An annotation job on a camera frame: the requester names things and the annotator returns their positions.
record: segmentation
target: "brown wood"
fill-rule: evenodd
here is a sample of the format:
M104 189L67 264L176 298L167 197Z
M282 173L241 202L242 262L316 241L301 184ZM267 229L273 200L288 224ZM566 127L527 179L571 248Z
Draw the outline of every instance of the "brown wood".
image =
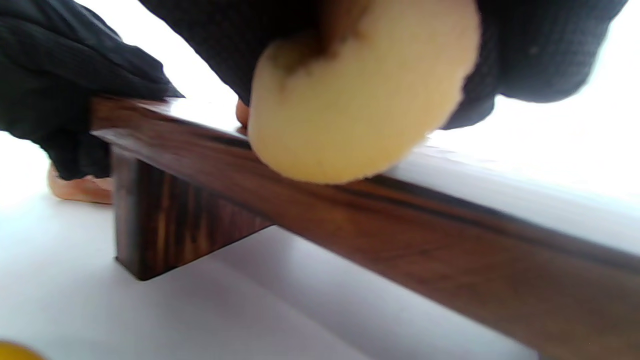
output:
M290 181L214 117L189 100L97 99L94 133L554 359L640 359L637 256L387 176Z
M116 259L149 280L270 223L113 146Z

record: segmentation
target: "finger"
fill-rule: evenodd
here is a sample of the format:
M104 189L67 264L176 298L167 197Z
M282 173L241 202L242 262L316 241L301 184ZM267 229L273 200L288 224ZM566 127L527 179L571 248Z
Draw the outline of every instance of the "finger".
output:
M240 99L238 99L236 104L236 119L242 127L247 127L249 124L249 107L247 107L247 105L245 105Z
M81 170L97 179L111 175L109 144L89 133L79 135Z
M49 155L62 180L82 179L87 175L80 167L78 158L80 143L77 133L60 129L33 140Z
M508 97L551 102L574 94L591 74L609 24L627 0L504 2L501 88Z
M465 82L462 102L442 127L444 130L475 125L489 116L495 106L500 84L500 38L497 19L485 3L478 4L483 22L478 63Z

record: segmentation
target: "hand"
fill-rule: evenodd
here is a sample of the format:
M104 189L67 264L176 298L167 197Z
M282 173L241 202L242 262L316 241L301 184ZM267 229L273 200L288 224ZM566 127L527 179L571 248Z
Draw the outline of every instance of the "hand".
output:
M93 96L181 96L161 63L73 0L2 0L0 49L0 131L41 146L64 180L110 175L108 144L89 133Z
M141 0L250 105L255 64L266 46L317 23L313 1ZM609 24L627 0L478 0L483 41L465 98L444 129L485 119L496 95L553 102L591 73Z

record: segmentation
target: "white floor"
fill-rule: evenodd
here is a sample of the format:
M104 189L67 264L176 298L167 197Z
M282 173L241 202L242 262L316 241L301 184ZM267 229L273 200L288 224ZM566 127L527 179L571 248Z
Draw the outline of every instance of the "white floor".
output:
M537 359L275 227L135 281L110 207L54 199L38 148L0 147L3 173L22 169L0 178L0 339L50 360Z
M135 0L81 2L162 60L188 97L233 116L233 93ZM639 5L630 1L616 22L578 97L501 99L484 124L438 133L434 144L637 204ZM537 359L277 228L137 282L113 261L111 209L53 199L46 168L36 147L0 133L0 339L50 360Z

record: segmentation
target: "white surface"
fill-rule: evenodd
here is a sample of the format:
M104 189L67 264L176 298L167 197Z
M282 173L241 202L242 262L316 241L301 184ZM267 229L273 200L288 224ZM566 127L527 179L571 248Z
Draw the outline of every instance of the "white surface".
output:
M0 154L24 174L0 177L0 339L50 360L537 359L276 227L135 281L110 207L54 199L30 143L0 134Z
M164 62L188 97L212 101L216 116L234 116L233 93L135 0L82 3ZM484 170L439 163L438 156L414 181L538 221L570 213L564 219L574 220L556 225L572 231L578 220L590 232L606 231L616 211L635 216L639 8L630 1L592 84L576 98L544 106L501 99L480 126L434 135L434 145L530 179L528 195L505 191ZM22 168L24 174L0 177L0 338L34 346L52 360L536 359L278 229L136 282L112 259L111 210L54 200L44 185L46 166L37 148L0 134L2 173ZM556 213L545 208L566 197L573 202L554 205ZM586 203L594 211L585 213ZM630 219L611 224L636 234ZM633 239L625 243L630 250Z
M81 0L165 64L187 97L233 119L236 96L135 0ZM431 155L390 174L536 224L640 254L640 1L614 21L593 76L554 104L499 97L477 126L438 131ZM413 167L410 173L403 169Z

